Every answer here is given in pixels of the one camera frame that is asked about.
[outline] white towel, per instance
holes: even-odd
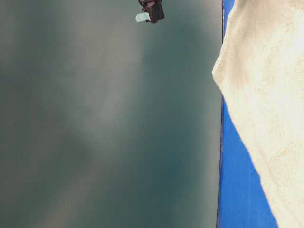
[[[304,227],[304,0],[236,0],[212,73],[279,227]]]

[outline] blue mat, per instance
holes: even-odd
[[[224,0],[224,30],[234,0]],[[217,228],[277,228],[260,177],[223,101]]]

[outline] dark brown object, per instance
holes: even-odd
[[[162,0],[138,0],[138,2],[142,6],[142,11],[147,12],[150,15],[151,21],[146,20],[146,22],[151,22],[154,24],[157,21],[165,18],[162,10]]]

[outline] beige cloth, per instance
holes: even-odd
[[[304,227],[304,0],[236,0],[212,73],[279,227]]]

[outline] textured fabric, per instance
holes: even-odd
[[[304,1],[236,0],[213,77],[280,228],[304,227]]]

